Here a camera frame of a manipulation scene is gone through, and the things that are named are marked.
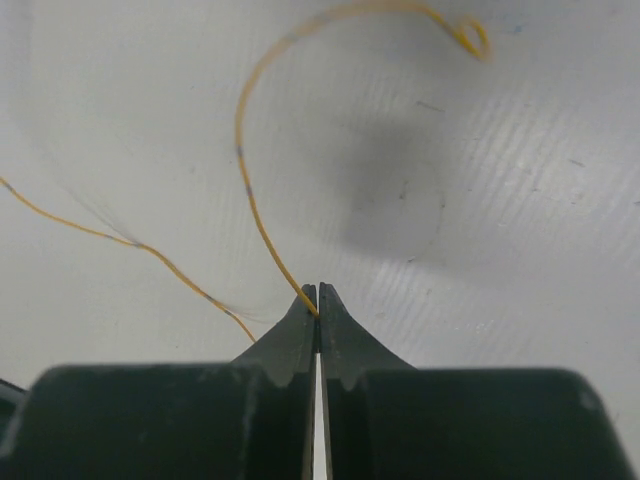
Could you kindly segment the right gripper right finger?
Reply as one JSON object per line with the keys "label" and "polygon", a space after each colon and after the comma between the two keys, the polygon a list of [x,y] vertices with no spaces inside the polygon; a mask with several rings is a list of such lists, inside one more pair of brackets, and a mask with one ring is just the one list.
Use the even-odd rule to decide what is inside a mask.
{"label": "right gripper right finger", "polygon": [[586,379],[558,368],[419,369],[319,288],[331,479],[621,479],[625,454]]}

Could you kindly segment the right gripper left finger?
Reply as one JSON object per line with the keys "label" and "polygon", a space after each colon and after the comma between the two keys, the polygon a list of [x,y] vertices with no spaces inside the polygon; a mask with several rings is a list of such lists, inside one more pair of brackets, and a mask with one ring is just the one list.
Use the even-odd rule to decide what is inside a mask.
{"label": "right gripper left finger", "polygon": [[307,285],[226,363],[59,365],[1,437],[5,479],[309,479],[315,340]]}

